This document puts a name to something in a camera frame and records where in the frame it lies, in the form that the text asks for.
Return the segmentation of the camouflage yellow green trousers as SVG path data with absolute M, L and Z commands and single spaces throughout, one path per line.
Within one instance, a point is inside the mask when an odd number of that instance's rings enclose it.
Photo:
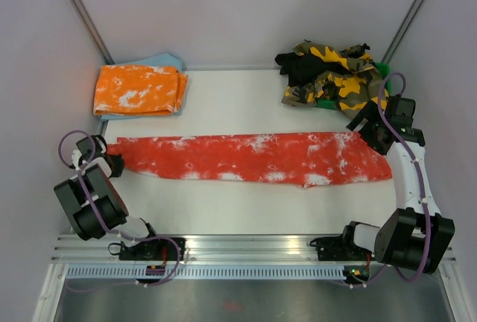
M 348 118 L 356 116 L 366 103 L 378 101 L 379 88 L 384 79 L 369 54 L 370 46 L 358 44 L 338 50 L 330 45 L 304 41 L 293 51 L 299 56 L 313 54 L 336 68 L 318 75 L 304 86 L 285 88 L 282 103 L 294 107 L 316 107 L 320 99 L 335 102 L 336 111 Z

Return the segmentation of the red white tie-dye trousers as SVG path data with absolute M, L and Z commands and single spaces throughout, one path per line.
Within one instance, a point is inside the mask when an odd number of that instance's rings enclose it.
M 172 180 L 310 188 L 392 178 L 386 159 L 352 132 L 119 137 L 108 151 L 130 171 Z

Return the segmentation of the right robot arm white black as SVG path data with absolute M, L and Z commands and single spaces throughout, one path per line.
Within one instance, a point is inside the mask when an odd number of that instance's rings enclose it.
M 357 259 L 366 250 L 377 262 L 432 274 L 443 258 L 455 224 L 444 218 L 432 196 L 425 166 L 426 141 L 414 128 L 416 103 L 395 95 L 385 109 L 368 101 L 347 125 L 381 154 L 391 168 L 397 207 L 381 226 L 352 221 L 343 231 L 340 251 Z

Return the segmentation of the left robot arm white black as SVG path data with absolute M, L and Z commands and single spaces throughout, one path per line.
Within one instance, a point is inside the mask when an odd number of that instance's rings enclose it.
M 84 241 L 108 234 L 136 244 L 144 259 L 156 259 L 162 242 L 153 227 L 142 218 L 130 216 L 128 208 L 111 183 L 125 168 L 122 155 L 111 154 L 101 135 L 73 130 L 57 147 L 62 164 L 73 176 L 58 183 L 54 193 L 73 229 Z

